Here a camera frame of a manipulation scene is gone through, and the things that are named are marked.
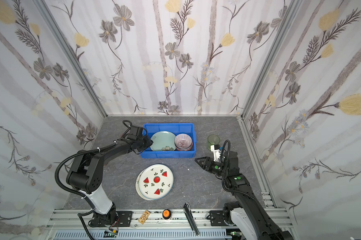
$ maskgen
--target mounting plate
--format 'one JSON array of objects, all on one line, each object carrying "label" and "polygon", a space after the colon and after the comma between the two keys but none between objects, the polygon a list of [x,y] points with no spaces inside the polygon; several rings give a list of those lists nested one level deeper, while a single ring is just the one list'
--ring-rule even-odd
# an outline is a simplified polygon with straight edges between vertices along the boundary
[{"label": "mounting plate", "polygon": [[225,223],[225,216],[223,214],[223,211],[212,210],[210,211],[210,215],[207,217],[207,219],[210,220],[212,227],[228,226]]},{"label": "mounting plate", "polygon": [[119,216],[118,227],[129,227],[132,219],[132,211],[116,211]]}]

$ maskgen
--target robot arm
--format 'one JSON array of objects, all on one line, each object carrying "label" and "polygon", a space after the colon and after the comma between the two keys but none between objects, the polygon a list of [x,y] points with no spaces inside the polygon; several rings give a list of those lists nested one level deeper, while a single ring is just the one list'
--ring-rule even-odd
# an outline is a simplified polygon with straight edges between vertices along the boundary
[{"label": "robot arm", "polygon": [[[89,222],[91,227],[110,226],[119,217],[115,204],[107,197],[102,188],[103,166],[118,156],[135,151],[138,151],[138,153],[135,153],[139,154],[153,143],[147,135],[147,131],[143,135],[143,130],[145,130],[143,127],[133,126],[130,121],[126,120],[123,121],[123,124],[128,129],[119,139],[114,141],[114,145],[101,148],[99,151],[96,151],[96,149],[90,151],[80,150],[73,155],[74,160],[67,174],[66,182],[73,189],[69,190],[69,192],[81,195],[91,203],[94,212],[93,218]],[[65,159],[62,163],[64,164],[68,159],[72,159],[73,156]],[[55,179],[58,185],[61,186],[59,177]]]},{"label": "robot arm", "polygon": [[288,231],[283,232],[274,223],[255,198],[249,181],[239,172],[237,153],[228,149],[222,154],[221,160],[201,157],[196,158],[195,162],[207,172],[221,176],[222,187],[237,199],[237,202],[225,204],[225,223],[236,224],[247,240],[293,240]]}]

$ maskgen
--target blue plastic bin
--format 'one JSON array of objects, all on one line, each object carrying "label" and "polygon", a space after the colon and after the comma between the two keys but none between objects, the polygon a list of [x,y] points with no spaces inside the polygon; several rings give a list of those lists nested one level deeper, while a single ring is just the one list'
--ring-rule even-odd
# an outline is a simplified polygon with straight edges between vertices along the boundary
[{"label": "blue plastic bin", "polygon": [[189,151],[152,151],[147,148],[140,154],[142,158],[193,158],[197,151],[197,133],[193,123],[146,123],[143,125],[151,138],[160,131],[172,132],[175,135],[185,133],[192,138],[192,149]]}]

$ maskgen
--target orange button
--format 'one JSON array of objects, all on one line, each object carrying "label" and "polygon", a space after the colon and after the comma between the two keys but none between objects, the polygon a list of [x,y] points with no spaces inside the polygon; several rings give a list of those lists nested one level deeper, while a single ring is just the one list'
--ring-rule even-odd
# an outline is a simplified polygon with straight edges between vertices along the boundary
[{"label": "orange button", "polygon": [[164,216],[164,217],[169,217],[169,216],[170,216],[170,212],[169,212],[168,210],[164,210],[163,216]]}]

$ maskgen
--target wooden block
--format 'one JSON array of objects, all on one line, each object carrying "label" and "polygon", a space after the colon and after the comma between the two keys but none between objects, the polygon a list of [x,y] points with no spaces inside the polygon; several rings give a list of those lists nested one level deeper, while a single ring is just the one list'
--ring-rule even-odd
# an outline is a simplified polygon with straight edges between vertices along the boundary
[{"label": "wooden block", "polygon": [[144,213],[140,216],[140,218],[139,218],[138,221],[139,221],[141,224],[143,224],[143,223],[147,220],[147,218],[149,217],[149,215],[150,215],[150,212],[147,211],[147,210],[145,210]]}]

